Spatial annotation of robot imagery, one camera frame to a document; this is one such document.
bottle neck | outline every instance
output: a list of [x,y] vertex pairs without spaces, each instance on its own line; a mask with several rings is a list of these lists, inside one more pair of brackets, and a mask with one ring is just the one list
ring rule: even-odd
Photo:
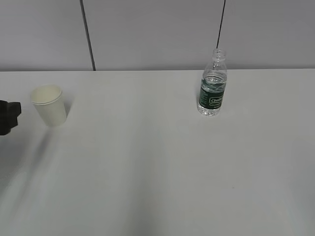
[[212,61],[217,63],[224,63],[225,61],[225,51],[219,48],[213,50]]

green bottle label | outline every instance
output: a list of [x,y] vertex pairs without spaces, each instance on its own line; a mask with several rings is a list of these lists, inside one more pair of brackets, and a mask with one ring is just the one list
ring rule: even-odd
[[221,107],[223,100],[223,92],[207,92],[202,87],[200,89],[199,104],[207,109],[217,109]]

gray wall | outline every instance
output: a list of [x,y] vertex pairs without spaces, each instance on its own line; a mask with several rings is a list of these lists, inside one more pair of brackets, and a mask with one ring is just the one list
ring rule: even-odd
[[0,70],[91,70],[79,0],[1,0]]
[[[84,0],[97,70],[203,69],[223,0]],[[227,0],[229,68],[315,68],[314,0]],[[91,70],[79,0],[2,0],[0,70]]]

white table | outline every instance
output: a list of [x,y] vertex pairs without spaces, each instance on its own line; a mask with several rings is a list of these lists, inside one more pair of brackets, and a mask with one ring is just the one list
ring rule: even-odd
[[[1,72],[1,236],[315,235],[315,70],[230,70],[217,117],[202,71]],[[49,129],[30,91],[71,105]]]

black object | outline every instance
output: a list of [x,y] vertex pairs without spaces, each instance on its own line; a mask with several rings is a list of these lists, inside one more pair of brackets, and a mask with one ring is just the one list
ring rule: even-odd
[[0,100],[0,135],[10,133],[18,125],[18,116],[21,114],[21,103]]
[[220,29],[219,29],[219,35],[218,35],[218,41],[217,41],[217,47],[219,46],[219,41],[220,41],[220,35],[221,35],[221,28],[222,28],[222,21],[223,21],[223,15],[224,15],[224,10],[225,10],[225,1],[224,0],[224,4],[223,4],[223,9],[222,9],[222,15],[221,15],[221,23],[220,23]]

